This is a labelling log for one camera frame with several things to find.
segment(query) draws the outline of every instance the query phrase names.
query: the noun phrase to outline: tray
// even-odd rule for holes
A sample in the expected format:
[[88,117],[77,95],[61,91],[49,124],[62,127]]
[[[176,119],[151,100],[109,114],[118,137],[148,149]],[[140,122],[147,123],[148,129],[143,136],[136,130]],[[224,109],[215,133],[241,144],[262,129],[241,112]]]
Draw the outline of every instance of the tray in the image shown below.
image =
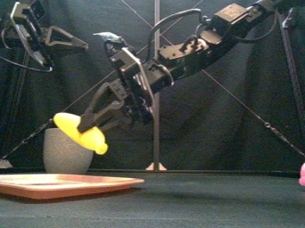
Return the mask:
[[0,175],[0,193],[33,200],[120,191],[143,179],[93,175]]

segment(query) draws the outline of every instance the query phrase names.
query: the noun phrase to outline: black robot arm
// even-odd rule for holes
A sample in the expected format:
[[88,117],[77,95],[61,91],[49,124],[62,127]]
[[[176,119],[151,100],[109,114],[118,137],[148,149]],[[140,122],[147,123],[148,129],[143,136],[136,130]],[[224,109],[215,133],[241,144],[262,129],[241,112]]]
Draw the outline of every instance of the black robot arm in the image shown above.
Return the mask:
[[[298,0],[259,0],[247,8],[229,4],[213,14],[211,20],[200,16],[199,27],[204,29],[189,36],[183,44],[163,46],[157,55],[144,62],[136,58],[121,37],[100,33],[117,79],[105,83],[96,92],[81,115],[78,132],[84,133],[93,126],[106,130],[134,121],[147,123],[152,120],[153,94],[172,86],[177,79],[209,66],[239,42],[246,42],[250,29],[275,11],[286,12],[290,7],[302,4],[303,1]],[[179,15],[189,13],[200,14],[200,10],[180,12]],[[175,18],[167,17],[156,26]]]
[[44,14],[38,0],[14,3],[11,12],[5,13],[0,20],[0,48],[22,47],[41,67],[52,68],[52,60],[84,52],[88,45],[56,26],[41,28],[38,23]]

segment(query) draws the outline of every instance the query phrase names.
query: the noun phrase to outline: gray cup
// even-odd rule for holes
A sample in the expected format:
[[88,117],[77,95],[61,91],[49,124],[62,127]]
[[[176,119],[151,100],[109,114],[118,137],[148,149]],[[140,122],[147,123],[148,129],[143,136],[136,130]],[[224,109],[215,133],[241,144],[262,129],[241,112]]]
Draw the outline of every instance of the gray cup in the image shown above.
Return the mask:
[[48,174],[84,175],[92,162],[92,151],[58,128],[49,128],[44,134],[42,162]]

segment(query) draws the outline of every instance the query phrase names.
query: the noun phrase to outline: yellow object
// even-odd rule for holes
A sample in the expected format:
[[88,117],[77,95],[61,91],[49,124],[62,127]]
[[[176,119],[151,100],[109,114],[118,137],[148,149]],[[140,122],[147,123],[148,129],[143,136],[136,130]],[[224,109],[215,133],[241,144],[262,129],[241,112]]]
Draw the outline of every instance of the yellow object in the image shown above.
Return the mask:
[[104,154],[108,146],[104,143],[104,135],[94,126],[84,133],[77,130],[81,118],[69,113],[57,113],[53,116],[53,122],[64,134],[85,149],[94,151],[96,154]]

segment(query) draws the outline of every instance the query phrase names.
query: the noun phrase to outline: black cable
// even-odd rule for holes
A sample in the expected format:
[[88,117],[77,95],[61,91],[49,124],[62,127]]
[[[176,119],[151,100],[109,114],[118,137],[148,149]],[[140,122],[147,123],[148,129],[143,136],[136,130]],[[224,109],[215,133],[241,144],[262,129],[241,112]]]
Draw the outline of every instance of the black cable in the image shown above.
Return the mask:
[[0,60],[7,62],[9,64],[17,66],[17,67],[21,68],[21,69],[26,69],[26,70],[29,70],[29,71],[34,71],[34,72],[38,72],[38,73],[49,73],[49,72],[52,72],[52,67],[49,67],[49,69],[29,68],[27,66],[21,65],[21,64],[18,64],[18,63],[15,63],[15,62],[7,60],[7,59],[3,58],[2,56],[0,56]]
[[270,33],[274,31],[275,26],[278,24],[276,15],[278,15],[278,10],[275,10],[275,12],[274,12],[274,20],[272,20],[271,28],[270,28],[270,30],[267,31],[267,33],[263,36],[260,36],[260,37],[258,37],[255,39],[243,39],[240,37],[233,37],[233,39],[236,39],[237,42],[240,42],[243,44],[252,44],[252,43],[260,41],[262,39],[264,39],[270,35]]
[[187,16],[187,15],[191,15],[191,14],[199,14],[199,22],[203,23],[204,21],[201,20],[201,10],[200,9],[191,9],[191,10],[187,10],[187,11],[181,11],[181,12],[176,12],[173,14],[171,14],[168,17],[165,17],[164,19],[161,19],[156,25],[153,26],[153,28],[149,30],[149,33],[148,33],[148,39],[147,39],[147,58],[145,58],[145,61],[148,61],[149,59],[149,55],[151,55],[151,41],[152,41],[152,36],[156,32],[156,30],[159,29],[159,27],[167,23],[168,21],[171,20],[175,20],[183,16]]

